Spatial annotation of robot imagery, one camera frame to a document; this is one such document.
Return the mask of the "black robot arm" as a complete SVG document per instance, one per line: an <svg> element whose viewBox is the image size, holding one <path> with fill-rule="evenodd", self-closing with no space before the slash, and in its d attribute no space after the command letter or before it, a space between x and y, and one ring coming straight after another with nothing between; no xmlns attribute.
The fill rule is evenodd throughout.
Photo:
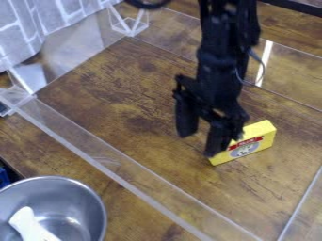
<svg viewBox="0 0 322 241"><path fill-rule="evenodd" d="M205 156L213 157L243 137L249 114L238 98L261 26L255 0L199 0L199 7L202 43L197 51L197 76L175 76L173 96L178 134L194 135L199 121L206 121L210 129Z"/></svg>

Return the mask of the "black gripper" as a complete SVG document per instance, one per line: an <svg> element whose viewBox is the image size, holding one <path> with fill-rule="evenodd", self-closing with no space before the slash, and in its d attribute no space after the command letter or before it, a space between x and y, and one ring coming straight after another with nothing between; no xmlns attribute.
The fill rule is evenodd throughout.
<svg viewBox="0 0 322 241"><path fill-rule="evenodd" d="M222 152L231 139L239 139L249 114L238 98L242 81L238 77L238 58L217 55L210 50L198 50L197 78L183 74L175 76L177 130L181 137L198 131L199 118L210 123L205 156L214 157Z"/></svg>

